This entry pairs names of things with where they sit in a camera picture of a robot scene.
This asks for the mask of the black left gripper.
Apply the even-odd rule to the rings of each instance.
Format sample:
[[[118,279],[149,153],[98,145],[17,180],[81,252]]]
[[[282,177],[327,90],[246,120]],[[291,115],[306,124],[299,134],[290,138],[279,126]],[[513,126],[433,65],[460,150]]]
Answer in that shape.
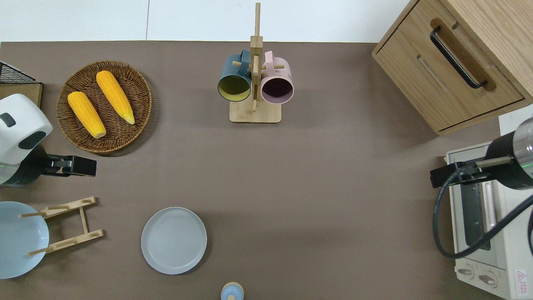
[[[95,177],[97,161],[75,155],[48,156],[44,147],[37,145],[22,160],[15,174],[8,179],[8,186],[28,185],[45,172],[55,177],[70,177],[71,175]]]

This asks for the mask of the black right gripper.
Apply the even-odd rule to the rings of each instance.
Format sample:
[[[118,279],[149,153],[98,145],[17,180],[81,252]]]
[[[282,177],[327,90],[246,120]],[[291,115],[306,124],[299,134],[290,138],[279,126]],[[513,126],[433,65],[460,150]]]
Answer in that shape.
[[[515,132],[512,131],[496,138],[488,146],[485,155],[485,160],[509,156],[513,159],[512,162],[506,165],[487,167],[486,172],[507,188],[529,190],[533,188],[533,179],[527,175],[515,158],[513,149],[514,135]],[[461,172],[456,177],[453,177],[449,186],[472,184],[478,180],[476,173],[480,173],[480,168],[474,162],[453,162],[430,171],[432,188],[442,188],[447,179],[458,170]]]

